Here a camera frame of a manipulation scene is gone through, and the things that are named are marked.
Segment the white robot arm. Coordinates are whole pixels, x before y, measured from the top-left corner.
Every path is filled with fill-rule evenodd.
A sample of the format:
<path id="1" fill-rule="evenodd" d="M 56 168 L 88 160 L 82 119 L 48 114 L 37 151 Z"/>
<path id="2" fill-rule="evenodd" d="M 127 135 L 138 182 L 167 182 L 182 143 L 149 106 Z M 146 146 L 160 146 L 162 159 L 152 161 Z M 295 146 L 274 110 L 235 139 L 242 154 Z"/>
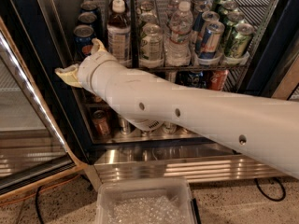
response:
<path id="1" fill-rule="evenodd" d="M 101 97 L 139 129 L 170 122 L 299 178 L 299 104 L 179 86 L 129 69 L 93 40 L 80 64 L 55 70 L 64 83 Z"/>

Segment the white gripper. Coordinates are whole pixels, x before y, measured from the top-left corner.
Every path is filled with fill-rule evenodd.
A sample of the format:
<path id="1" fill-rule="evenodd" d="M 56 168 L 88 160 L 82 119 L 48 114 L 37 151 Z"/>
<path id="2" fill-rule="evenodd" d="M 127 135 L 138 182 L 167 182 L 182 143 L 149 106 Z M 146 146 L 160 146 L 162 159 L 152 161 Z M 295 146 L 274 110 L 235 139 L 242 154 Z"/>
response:
<path id="1" fill-rule="evenodd" d="M 109 79 L 121 70 L 117 59 L 107 52 L 103 42 L 92 39 L 91 56 L 81 65 L 72 64 L 66 68 L 56 68 L 55 74 L 67 85 L 81 88 L 94 94 L 105 94 Z"/>

